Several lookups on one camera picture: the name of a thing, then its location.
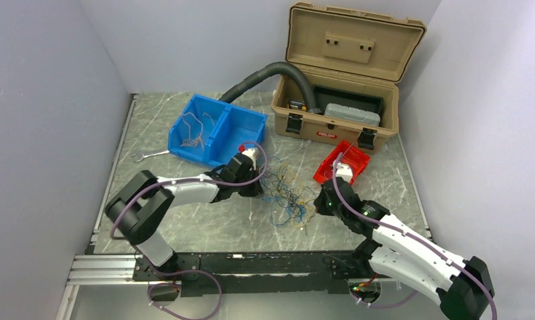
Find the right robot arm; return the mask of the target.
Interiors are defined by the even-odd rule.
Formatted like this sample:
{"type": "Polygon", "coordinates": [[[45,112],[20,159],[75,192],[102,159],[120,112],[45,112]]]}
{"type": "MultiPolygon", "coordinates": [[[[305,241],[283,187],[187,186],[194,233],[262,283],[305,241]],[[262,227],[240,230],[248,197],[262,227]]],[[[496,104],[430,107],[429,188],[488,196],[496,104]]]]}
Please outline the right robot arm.
{"type": "Polygon", "coordinates": [[[352,251],[356,274],[395,279],[428,297],[448,319],[479,319],[489,309],[497,319],[487,264],[445,250],[403,224],[375,201],[362,200],[341,177],[325,181],[316,213],[338,218],[364,241],[352,251]]]}

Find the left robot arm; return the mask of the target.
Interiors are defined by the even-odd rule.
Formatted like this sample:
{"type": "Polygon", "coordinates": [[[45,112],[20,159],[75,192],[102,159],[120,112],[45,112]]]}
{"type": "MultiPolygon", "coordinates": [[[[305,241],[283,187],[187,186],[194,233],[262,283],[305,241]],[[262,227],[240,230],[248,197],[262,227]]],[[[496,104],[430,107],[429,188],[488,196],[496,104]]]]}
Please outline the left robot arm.
{"type": "Polygon", "coordinates": [[[123,238],[149,259],[150,271],[158,279],[169,279],[178,269],[178,256],[157,230],[167,211],[192,203],[217,203],[234,193],[261,195],[257,151],[251,148],[237,153],[228,164],[195,177],[167,179],[140,171],[103,212],[123,238]]]}

